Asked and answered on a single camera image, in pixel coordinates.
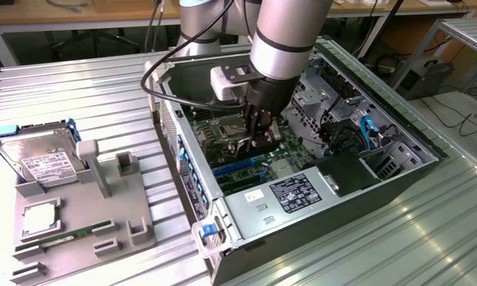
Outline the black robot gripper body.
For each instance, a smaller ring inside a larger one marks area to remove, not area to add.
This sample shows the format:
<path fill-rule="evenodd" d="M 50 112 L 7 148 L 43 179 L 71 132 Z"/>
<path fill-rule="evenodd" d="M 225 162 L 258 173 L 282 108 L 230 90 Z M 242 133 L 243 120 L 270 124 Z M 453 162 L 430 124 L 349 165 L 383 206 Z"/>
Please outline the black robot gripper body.
<path fill-rule="evenodd" d="M 286 80 L 275 80 L 269 77 L 253 80 L 247 83 L 243 113 L 254 115 L 265 111 L 271 116 L 278 116 L 285 109 L 298 83 L 299 76 Z"/>

